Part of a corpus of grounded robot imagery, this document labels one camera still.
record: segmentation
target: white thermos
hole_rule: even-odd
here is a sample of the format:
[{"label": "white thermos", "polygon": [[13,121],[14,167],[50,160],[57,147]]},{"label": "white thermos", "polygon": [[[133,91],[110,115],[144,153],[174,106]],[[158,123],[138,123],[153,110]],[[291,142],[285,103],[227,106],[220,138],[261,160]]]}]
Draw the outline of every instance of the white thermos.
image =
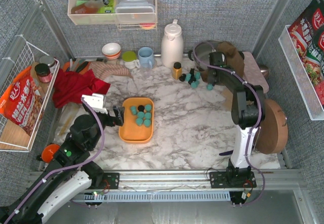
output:
[{"label": "white thermos", "polygon": [[181,26],[178,20],[164,28],[161,45],[161,60],[165,67],[172,68],[175,62],[181,62],[183,56],[183,39]]}]

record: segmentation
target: pot handle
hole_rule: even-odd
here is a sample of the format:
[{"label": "pot handle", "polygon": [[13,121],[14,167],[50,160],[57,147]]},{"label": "pot handle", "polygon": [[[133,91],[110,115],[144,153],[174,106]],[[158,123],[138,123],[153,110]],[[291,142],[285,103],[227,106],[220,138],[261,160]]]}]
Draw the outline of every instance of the pot handle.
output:
[{"label": "pot handle", "polygon": [[193,51],[192,50],[189,50],[188,51],[188,58],[191,60],[191,61],[194,61],[193,59],[192,59],[192,57],[191,57],[191,54],[193,53]]}]

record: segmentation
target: beige towel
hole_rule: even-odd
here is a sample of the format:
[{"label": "beige towel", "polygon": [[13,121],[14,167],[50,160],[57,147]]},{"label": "beige towel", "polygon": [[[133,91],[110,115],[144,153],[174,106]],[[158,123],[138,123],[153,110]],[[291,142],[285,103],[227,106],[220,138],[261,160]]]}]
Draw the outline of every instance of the beige towel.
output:
[{"label": "beige towel", "polygon": [[108,76],[128,76],[133,78],[130,71],[123,65],[106,64],[104,62],[91,62],[89,69],[92,69],[95,77],[105,80]]}]

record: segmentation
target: marble countertop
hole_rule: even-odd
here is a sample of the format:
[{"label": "marble countertop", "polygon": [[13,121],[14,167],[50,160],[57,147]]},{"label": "marble countertop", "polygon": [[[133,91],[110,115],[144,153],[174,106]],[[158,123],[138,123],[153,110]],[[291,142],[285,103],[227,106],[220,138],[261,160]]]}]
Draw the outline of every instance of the marble countertop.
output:
[{"label": "marble countertop", "polygon": [[[122,105],[129,97],[149,97],[154,102],[154,133],[147,144],[129,144],[118,135],[118,127],[105,129],[104,150],[95,162],[104,170],[166,170],[166,169],[225,169],[228,157],[219,153],[232,150],[235,142],[235,125],[230,111],[223,106],[221,95],[224,86],[212,91],[200,80],[193,89],[187,82],[174,80],[171,69],[157,66],[144,80],[140,69],[133,69],[134,79],[110,76],[106,106]],[[182,71],[189,72],[194,64],[182,62]],[[78,115],[84,114],[80,109]],[[63,142],[56,137],[55,142]],[[261,169],[280,168],[276,154],[252,152],[251,163]]]}]

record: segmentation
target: red cloth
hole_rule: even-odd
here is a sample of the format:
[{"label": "red cloth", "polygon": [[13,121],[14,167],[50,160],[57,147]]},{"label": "red cloth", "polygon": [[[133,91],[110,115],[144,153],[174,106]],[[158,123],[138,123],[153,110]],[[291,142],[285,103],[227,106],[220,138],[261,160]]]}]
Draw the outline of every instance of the red cloth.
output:
[{"label": "red cloth", "polygon": [[79,74],[59,69],[54,83],[54,105],[56,108],[61,108],[69,102],[81,103],[82,95],[92,95],[92,93],[106,95],[109,87],[110,84],[95,78],[92,70]]}]

